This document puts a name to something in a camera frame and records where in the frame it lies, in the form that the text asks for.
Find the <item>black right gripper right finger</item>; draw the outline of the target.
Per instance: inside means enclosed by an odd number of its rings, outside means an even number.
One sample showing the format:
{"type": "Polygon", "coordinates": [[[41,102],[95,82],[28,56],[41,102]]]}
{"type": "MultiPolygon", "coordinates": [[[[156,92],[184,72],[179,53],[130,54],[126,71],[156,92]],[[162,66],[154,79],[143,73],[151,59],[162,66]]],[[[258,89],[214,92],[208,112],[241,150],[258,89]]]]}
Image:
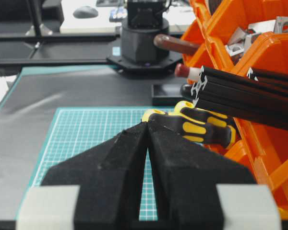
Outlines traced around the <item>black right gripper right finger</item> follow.
{"type": "Polygon", "coordinates": [[[150,121],[149,157],[159,220],[175,228],[221,228],[217,184],[255,184],[245,166],[150,121]]]}

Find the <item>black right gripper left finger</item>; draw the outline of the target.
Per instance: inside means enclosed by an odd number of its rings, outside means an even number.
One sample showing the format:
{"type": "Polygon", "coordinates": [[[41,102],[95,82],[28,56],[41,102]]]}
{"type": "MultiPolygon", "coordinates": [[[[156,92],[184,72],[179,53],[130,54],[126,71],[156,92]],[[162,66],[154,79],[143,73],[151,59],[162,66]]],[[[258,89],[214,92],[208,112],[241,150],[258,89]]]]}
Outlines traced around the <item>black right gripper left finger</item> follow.
{"type": "Polygon", "coordinates": [[[138,220],[147,152],[147,123],[52,166],[41,185],[79,185],[77,230],[126,230],[138,220]]]}

